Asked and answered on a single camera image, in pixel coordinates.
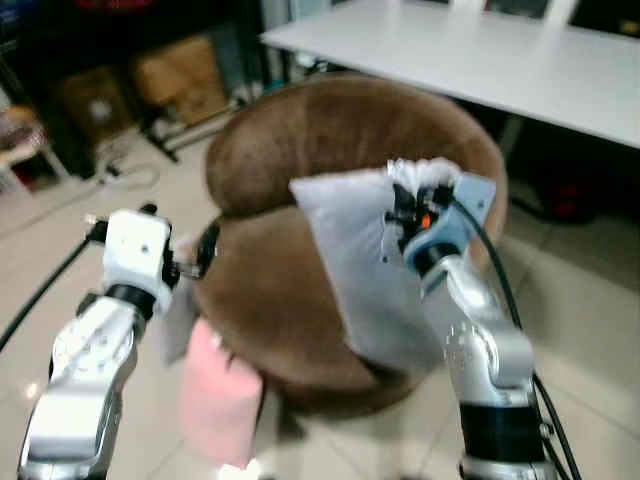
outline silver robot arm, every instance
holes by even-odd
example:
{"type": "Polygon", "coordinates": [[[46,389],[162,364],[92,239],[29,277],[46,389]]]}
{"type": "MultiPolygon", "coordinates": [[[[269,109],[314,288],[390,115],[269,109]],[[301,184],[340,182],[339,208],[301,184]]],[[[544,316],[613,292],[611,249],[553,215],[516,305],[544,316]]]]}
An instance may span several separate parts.
{"type": "Polygon", "coordinates": [[[467,480],[553,480],[543,449],[533,388],[533,349],[461,252],[473,237],[452,200],[480,224],[494,193],[491,182],[464,174],[452,186],[421,189],[414,198],[394,185],[386,222],[402,227],[404,262],[421,277],[424,318],[444,351],[460,405],[467,480]]]}
{"type": "MultiPolygon", "coordinates": [[[[122,390],[137,344],[154,313],[164,312],[181,272],[173,262],[171,226],[155,206],[120,210],[103,222],[103,293],[89,294],[57,335],[49,384],[31,414],[18,465],[22,480],[104,479],[122,415],[122,390]]],[[[215,248],[217,227],[208,232],[215,248]]],[[[201,250],[206,269],[213,250],[201,250]]]]}

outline white table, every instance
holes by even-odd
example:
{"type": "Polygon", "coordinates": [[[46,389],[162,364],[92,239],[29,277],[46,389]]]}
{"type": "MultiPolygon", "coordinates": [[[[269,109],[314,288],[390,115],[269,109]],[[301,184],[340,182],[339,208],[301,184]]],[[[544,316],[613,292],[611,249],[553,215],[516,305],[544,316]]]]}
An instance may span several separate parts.
{"type": "Polygon", "coordinates": [[[640,148],[640,42],[424,1],[354,0],[262,41],[640,148]]]}

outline pink towel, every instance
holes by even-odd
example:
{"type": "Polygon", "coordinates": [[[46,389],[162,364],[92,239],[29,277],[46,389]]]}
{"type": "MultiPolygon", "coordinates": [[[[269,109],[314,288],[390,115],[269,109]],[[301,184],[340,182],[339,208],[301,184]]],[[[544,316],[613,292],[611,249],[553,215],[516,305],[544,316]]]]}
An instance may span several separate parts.
{"type": "Polygon", "coordinates": [[[180,422],[188,443],[218,465],[245,468],[262,395],[262,379],[220,346],[198,320],[189,342],[180,397],[180,422]]]}

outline brown chair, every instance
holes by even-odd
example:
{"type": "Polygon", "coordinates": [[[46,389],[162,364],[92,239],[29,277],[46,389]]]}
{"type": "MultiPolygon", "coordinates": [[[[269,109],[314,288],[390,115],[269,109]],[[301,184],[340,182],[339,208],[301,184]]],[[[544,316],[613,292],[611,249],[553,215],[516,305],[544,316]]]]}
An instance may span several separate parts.
{"type": "MultiPolygon", "coordinates": [[[[344,341],[342,319],[289,180],[444,156],[490,177],[485,223],[496,240],[506,210],[502,157],[464,111],[397,83],[324,76],[269,95],[213,141],[206,181],[221,208],[218,257],[196,290],[203,313],[294,408],[363,414],[406,396],[420,378],[372,365],[344,341]]],[[[479,267],[486,256],[472,246],[479,267]]]]}

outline floor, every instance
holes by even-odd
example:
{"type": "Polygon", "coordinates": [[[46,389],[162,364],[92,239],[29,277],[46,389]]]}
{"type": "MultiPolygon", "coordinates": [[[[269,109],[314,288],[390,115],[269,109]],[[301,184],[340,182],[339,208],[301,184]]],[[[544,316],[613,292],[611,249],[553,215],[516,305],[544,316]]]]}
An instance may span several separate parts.
{"type": "MultiPolygon", "coordinates": [[[[197,232],[216,213],[202,182],[206,142],[174,166],[142,140],[129,162],[159,170],[149,189],[120,191],[70,184],[31,201],[0,198],[0,327],[80,239],[85,213],[108,214],[155,200],[177,235],[197,232]],[[55,213],[52,205],[68,204],[55,213]],[[42,217],[32,225],[29,219],[42,217]]],[[[585,479],[640,475],[640,300],[638,229],[602,216],[583,227],[551,227],[512,209],[500,251],[537,366],[564,421],[585,479]]],[[[47,294],[0,355],[0,479],[15,479],[29,412],[46,382],[53,338],[85,291],[100,278],[92,248],[47,294]]],[[[124,417],[109,478],[457,478],[459,418],[443,370],[404,403],[374,417],[327,422],[281,412],[269,394],[255,459],[242,472],[216,470],[185,443],[177,422],[182,363],[167,368],[154,324],[140,349],[124,398],[124,417]]]]}

